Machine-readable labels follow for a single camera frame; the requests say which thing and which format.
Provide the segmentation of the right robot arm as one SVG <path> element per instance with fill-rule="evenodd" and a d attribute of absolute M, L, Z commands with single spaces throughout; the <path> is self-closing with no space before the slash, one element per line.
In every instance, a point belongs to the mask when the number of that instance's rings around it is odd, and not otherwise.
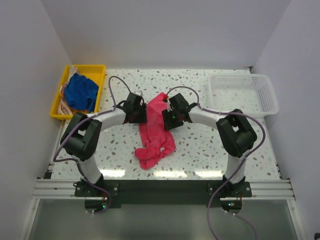
<path fill-rule="evenodd" d="M 239 109 L 220 113 L 201 108 L 196 102 L 189 104 L 180 93 L 173 97 L 165 95 L 162 101 L 167 104 L 167 109 L 162 111 L 166 131 L 181 127 L 185 122 L 218 131 L 223 149 L 228 154 L 222 189 L 227 196 L 235 196 L 241 190 L 240 182 L 245 179 L 245 154 L 253 149 L 258 139 L 247 116 Z"/>

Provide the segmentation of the pink microfiber towel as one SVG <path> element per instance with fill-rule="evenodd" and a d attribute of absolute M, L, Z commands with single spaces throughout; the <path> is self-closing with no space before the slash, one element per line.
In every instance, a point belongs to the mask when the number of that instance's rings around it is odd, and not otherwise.
<path fill-rule="evenodd" d="M 164 102 L 168 96 L 161 92 L 146 105 L 147 122 L 139 125 L 139 133 L 143 147 L 134 152 L 143 170 L 153 168 L 161 159 L 176 150 L 172 134 L 165 130 L 162 111 L 167 109 Z"/>

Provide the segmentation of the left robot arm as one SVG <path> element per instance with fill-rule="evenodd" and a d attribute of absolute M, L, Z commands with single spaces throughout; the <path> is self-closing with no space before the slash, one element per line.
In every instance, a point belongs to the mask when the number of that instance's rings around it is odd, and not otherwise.
<path fill-rule="evenodd" d="M 147 105 L 140 94 L 130 92 L 127 99 L 114 105 L 112 110 L 96 114 L 77 112 L 71 118 L 60 146 L 71 156 L 87 183 L 86 190 L 92 196 L 99 196 L 104 190 L 104 177 L 98 169 L 94 154 L 100 133 L 111 127 L 123 124 L 147 122 Z"/>

